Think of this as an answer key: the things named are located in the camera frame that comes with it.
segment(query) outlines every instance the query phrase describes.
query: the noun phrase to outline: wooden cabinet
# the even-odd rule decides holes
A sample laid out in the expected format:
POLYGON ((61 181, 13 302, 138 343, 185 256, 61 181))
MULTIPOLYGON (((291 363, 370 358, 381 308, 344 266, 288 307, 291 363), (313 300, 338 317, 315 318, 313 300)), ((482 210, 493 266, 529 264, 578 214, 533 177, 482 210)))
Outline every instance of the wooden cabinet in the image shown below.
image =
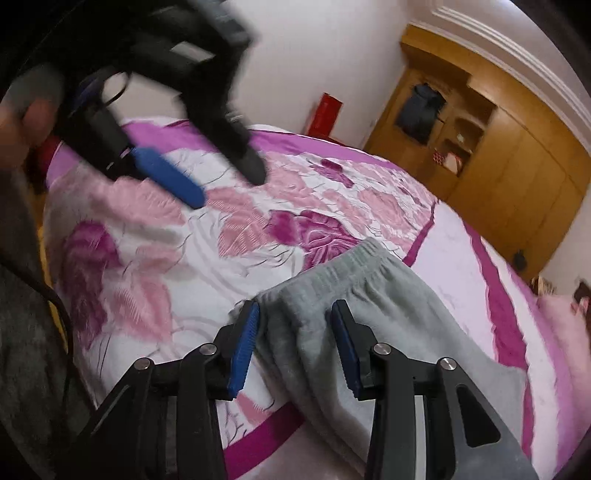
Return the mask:
POLYGON ((576 215, 591 178, 591 158, 568 126, 519 81, 474 52, 409 26, 401 40, 410 67, 377 123, 366 151, 407 170, 445 200, 512 263, 522 251, 538 274, 576 215), (448 105, 429 144, 394 127, 410 89, 428 80, 448 105), (454 117, 466 111, 472 125, 454 117), (433 151, 466 135, 469 160, 459 176, 432 161, 433 151))
POLYGON ((497 110, 475 155, 462 172, 462 181, 447 200, 478 232, 490 230, 482 206, 490 198, 524 133, 506 112, 497 110))
POLYGON ((582 201, 583 194, 570 179, 565 179, 556 201, 525 247, 524 254, 528 266, 521 274, 522 278, 531 278, 544 268, 564 238, 582 201))

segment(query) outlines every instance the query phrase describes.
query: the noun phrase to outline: finger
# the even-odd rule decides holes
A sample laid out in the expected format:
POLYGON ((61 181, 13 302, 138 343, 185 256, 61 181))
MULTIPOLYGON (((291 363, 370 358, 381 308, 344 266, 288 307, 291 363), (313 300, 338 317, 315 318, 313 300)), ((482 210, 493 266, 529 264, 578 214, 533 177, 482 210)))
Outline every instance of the finger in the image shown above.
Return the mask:
POLYGON ((35 100, 22 118, 24 135, 32 147, 38 147, 51 133, 57 108, 44 99, 35 100))
POLYGON ((29 151, 20 122, 10 108, 0 105, 0 168, 15 168, 24 162, 29 151))

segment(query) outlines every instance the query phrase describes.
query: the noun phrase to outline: gray fabric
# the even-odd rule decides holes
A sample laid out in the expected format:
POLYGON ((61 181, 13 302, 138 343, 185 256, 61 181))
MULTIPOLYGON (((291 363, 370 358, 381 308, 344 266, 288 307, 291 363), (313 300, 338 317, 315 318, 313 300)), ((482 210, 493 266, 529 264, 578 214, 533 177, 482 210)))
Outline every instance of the gray fabric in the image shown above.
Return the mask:
POLYGON ((316 431, 359 472, 365 469, 374 402, 347 388, 325 314, 345 299, 359 323, 409 358, 451 356, 521 438, 525 373, 489 359, 462 331, 436 294, 380 244, 364 240, 256 297, 261 306, 257 353, 279 376, 316 431))
MULTIPOLYGON (((37 236, 24 197, 21 175, 0 171, 0 249, 42 280, 37 236)), ((92 412, 76 377, 70 384, 64 421, 61 395, 65 371, 66 354, 47 302, 0 265, 2 468, 7 467, 4 462, 18 460, 7 453, 4 442, 11 442, 37 475, 43 479, 54 476, 56 458, 92 412)))

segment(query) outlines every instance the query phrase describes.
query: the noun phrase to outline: white wall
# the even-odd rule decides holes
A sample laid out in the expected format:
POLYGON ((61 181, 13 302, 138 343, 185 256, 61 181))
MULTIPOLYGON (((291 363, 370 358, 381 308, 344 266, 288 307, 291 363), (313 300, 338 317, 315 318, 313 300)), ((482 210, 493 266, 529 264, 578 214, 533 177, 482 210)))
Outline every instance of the white wall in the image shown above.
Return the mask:
POLYGON ((565 295, 572 295, 581 279, 591 282, 591 190, 542 276, 565 295))
MULTIPOLYGON (((258 37, 235 86, 251 123, 302 132, 323 92, 343 102, 333 136, 361 146, 404 71, 406 0, 230 0, 258 37)), ((182 115, 173 94, 136 80, 122 116, 182 115)))

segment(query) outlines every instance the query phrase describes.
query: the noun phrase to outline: floral bedspread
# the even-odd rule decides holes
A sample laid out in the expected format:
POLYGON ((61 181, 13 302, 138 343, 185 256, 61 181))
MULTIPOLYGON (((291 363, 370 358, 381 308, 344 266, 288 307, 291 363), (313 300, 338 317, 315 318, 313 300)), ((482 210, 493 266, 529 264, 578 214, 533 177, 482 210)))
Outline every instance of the floral bedspread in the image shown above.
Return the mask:
MULTIPOLYGON (((207 205, 190 210, 149 180, 111 183, 67 147, 56 152, 45 216, 50 269, 97 404, 135 359, 183 357, 213 340, 241 300, 372 236, 491 358, 528 373, 521 442, 540 478, 568 458, 576 442, 568 370, 533 299, 490 245, 404 171, 357 150, 258 131, 269 178, 252 187, 186 122, 126 129, 203 185, 207 205)), ((256 359, 245 389, 220 402, 218 415, 230 479, 358 478, 256 359)))

